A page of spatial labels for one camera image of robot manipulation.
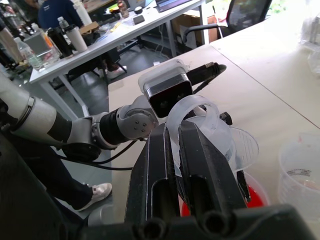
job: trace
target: transparent cup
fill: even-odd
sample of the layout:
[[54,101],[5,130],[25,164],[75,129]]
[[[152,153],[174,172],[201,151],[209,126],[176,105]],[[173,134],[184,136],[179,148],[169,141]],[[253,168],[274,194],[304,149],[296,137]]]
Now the transparent cup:
[[320,136],[302,133],[279,153],[278,198],[307,222],[320,222]]

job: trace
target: floor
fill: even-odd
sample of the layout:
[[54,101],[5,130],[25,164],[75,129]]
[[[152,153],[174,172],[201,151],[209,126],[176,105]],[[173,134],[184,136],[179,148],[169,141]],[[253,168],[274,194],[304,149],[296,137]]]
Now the floor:
[[[154,65],[154,62],[164,62],[167,59],[168,57],[161,55],[158,52],[154,52],[153,50],[146,48],[140,49],[139,47],[135,46],[121,56],[120,63],[123,66],[127,66],[128,73],[117,77],[115,80],[111,82],[116,82],[129,75],[150,68]],[[20,85],[23,83],[23,79],[15,80],[14,82]],[[109,111],[108,88],[107,84],[102,79],[95,76],[93,73],[89,72],[72,81],[72,86],[79,94],[79,96],[82,98],[82,100],[85,102],[85,104],[88,106],[91,115]],[[31,94],[39,98],[45,99],[43,91],[40,88],[36,88],[34,85],[29,84],[22,85],[22,87],[30,91]],[[82,116],[82,110],[80,106],[75,102],[72,95],[64,87],[59,89],[58,92],[61,95],[61,97],[66,101],[66,103],[71,107],[71,109],[78,116]],[[101,154],[98,161],[108,159],[109,157],[110,152],[105,151]],[[66,168],[69,170],[72,177],[81,183],[97,185],[106,182],[110,183],[112,181],[112,172],[109,170],[99,169],[69,161],[63,162]],[[67,203],[62,203],[72,210],[72,208]],[[88,209],[78,214],[81,217],[85,218],[88,214],[92,212],[92,210],[99,208],[102,205],[111,206],[112,204],[113,200],[111,196],[99,203],[92,205]]]

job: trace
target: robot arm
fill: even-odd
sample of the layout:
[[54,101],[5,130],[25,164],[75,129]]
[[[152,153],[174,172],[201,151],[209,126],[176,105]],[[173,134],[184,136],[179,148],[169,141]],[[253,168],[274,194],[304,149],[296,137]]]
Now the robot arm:
[[62,149],[67,157],[93,161],[101,149],[111,150],[126,141],[145,138],[157,125],[143,95],[112,112],[69,121],[5,76],[0,79],[1,130]]

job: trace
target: cardboard box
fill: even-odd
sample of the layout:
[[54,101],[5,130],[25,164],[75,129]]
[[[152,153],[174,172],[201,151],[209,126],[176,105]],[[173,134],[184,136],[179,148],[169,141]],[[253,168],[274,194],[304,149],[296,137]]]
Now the cardboard box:
[[[217,22],[216,17],[212,14],[207,18],[208,24],[214,24]],[[181,43],[183,32],[193,26],[200,25],[200,13],[199,11],[189,10],[184,14],[176,17],[172,20],[172,28],[174,33],[177,35],[178,42]],[[202,31],[190,32],[187,36],[187,47],[196,48],[202,45]],[[218,39],[218,29],[213,28],[208,30],[209,42],[213,42]]]

